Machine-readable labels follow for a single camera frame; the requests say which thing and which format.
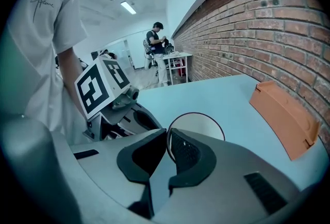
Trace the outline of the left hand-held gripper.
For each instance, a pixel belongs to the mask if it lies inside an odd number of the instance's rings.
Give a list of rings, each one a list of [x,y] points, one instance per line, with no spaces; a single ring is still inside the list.
[[[130,83],[116,59],[96,58],[75,81],[75,88],[87,119],[84,135],[92,141],[162,128],[146,108],[135,105],[139,89]]]

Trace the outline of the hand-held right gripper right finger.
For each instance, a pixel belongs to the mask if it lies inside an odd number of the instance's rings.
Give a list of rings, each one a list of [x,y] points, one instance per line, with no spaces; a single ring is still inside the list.
[[[300,191],[252,151],[190,131],[171,130],[177,174],[156,223],[282,223]]]

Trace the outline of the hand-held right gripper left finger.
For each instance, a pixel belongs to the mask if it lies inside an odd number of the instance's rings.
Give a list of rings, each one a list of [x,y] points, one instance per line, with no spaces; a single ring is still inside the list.
[[[128,210],[152,219],[150,178],[166,151],[166,129],[71,147],[91,180]]]

